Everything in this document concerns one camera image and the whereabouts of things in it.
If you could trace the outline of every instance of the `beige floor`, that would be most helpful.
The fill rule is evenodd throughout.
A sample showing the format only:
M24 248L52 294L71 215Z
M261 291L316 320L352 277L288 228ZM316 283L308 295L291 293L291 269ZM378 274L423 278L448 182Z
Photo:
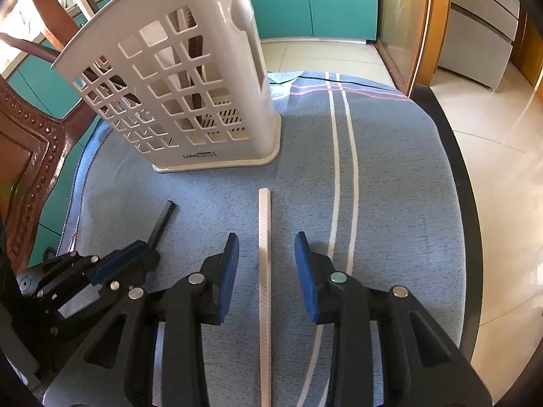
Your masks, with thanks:
M270 72L339 72L393 85L370 45L262 48ZM543 102L512 65L496 92L441 69L431 85L460 145L479 213L483 306L472 364L497 401L543 335Z
M317 70L360 76L394 86L373 46L330 41L291 41L262 44L268 72Z

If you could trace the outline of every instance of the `door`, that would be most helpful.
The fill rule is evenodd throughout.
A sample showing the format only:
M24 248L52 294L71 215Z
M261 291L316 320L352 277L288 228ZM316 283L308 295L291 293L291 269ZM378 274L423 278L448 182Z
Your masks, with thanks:
M377 0L310 0L313 35L375 40Z
M251 0L261 39L313 36L309 0Z

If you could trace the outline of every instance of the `metal pin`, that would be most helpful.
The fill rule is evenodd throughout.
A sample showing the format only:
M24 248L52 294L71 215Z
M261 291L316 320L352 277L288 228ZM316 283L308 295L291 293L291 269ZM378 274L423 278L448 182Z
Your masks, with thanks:
M392 288L392 293L398 297L398 298L405 298L409 295L409 291L407 288L404 288L403 286L395 286Z
M347 275L342 272L333 272L330 274L330 280L334 283L345 283L347 281Z
M190 274L188 276L188 282L190 284L202 284L205 280L205 277L203 274L200 274L199 272L195 272L194 274Z
M128 291L128 296L132 299L132 300L137 300L138 298L141 298L143 297L143 289L141 288L133 288L133 289L130 289Z

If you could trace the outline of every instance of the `basket base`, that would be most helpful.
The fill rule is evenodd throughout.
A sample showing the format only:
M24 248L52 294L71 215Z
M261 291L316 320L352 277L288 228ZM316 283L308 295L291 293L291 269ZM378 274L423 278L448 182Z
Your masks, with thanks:
M228 167L259 167L265 166L273 162L281 149L281 115L277 115L275 124L275 148L268 157L263 159L236 159L236 160L221 160L217 162L205 162L201 164L187 164L182 166L172 167L157 167L153 165L153 169L159 173L172 173L177 171L192 171L192 170L207 170L209 168L228 168Z

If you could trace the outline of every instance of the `basket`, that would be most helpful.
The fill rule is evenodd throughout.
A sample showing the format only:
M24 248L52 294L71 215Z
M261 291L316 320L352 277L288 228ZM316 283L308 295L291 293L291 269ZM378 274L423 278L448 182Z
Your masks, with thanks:
M259 166L279 153L250 0L112 0L53 68L156 171Z

